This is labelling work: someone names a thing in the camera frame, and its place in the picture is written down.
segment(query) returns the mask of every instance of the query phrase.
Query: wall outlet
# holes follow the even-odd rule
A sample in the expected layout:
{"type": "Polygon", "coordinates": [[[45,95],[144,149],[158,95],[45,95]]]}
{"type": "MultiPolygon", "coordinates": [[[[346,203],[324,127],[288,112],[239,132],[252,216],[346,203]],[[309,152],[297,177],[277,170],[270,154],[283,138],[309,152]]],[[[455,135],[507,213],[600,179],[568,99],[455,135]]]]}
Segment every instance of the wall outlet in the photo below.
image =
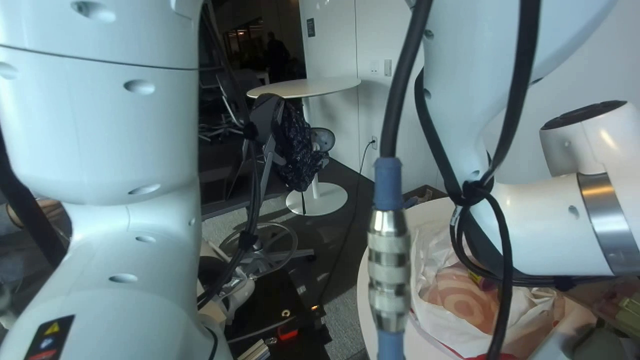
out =
{"type": "Polygon", "coordinates": [[[369,64],[369,72],[371,75],[378,75],[380,73],[380,64],[378,60],[372,60],[369,64]]]}
{"type": "Polygon", "coordinates": [[[385,76],[391,76],[391,59],[385,59],[385,76]]]}

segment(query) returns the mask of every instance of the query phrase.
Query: plastic bag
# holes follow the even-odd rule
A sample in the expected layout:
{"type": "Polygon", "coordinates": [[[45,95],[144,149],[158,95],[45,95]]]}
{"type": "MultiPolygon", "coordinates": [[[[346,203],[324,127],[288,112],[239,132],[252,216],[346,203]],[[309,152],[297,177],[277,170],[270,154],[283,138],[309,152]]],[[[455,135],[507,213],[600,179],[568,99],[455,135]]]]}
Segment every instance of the plastic bag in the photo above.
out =
{"type": "MultiPolygon", "coordinates": [[[[482,291],[458,261],[449,224],[414,229],[412,308],[420,327],[462,358],[486,353],[499,307],[498,290],[482,291]]],[[[526,359],[564,317],[564,298],[548,288],[513,288],[503,354],[526,359]]]]}

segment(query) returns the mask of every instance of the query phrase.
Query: metal connector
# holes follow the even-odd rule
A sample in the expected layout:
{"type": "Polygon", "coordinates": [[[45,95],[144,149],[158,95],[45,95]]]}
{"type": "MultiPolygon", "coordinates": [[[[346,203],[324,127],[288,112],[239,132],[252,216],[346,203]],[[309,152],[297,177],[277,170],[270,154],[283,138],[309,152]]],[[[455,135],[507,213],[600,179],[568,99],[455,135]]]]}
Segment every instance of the metal connector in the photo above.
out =
{"type": "Polygon", "coordinates": [[[411,239],[403,210],[373,210],[369,243],[369,304],[379,330],[402,332],[411,299],[411,239]]]}

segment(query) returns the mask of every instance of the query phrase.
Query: warning label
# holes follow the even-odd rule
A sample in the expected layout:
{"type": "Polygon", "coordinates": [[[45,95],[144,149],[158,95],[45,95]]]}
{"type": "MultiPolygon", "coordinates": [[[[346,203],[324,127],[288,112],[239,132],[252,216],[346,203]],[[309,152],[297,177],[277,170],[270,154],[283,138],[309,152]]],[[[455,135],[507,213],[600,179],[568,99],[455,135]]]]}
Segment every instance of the warning label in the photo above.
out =
{"type": "Polygon", "coordinates": [[[24,360],[58,360],[75,315],[45,322],[38,327],[24,360]]]}

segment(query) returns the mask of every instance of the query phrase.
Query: bag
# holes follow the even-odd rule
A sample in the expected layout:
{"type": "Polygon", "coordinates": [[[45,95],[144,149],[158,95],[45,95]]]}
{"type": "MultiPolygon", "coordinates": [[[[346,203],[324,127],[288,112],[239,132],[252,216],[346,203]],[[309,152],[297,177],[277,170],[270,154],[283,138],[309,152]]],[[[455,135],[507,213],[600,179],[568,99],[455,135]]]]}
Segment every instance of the bag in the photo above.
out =
{"type": "MultiPolygon", "coordinates": [[[[473,359],[489,349],[499,307],[498,289],[480,290],[473,274],[470,277],[458,261],[448,227],[426,223],[416,229],[412,308],[430,336],[461,358],[473,359]]],[[[526,359],[563,317],[564,298],[556,290],[514,287],[502,353],[526,359]]]]}
{"type": "Polygon", "coordinates": [[[311,126],[305,121],[302,111],[284,99],[280,101],[284,102],[282,119],[279,124],[272,122],[271,130],[276,140],[276,152],[287,163],[275,164],[276,173],[289,188],[304,192],[322,168],[322,160],[329,154],[313,150],[311,126]]]}

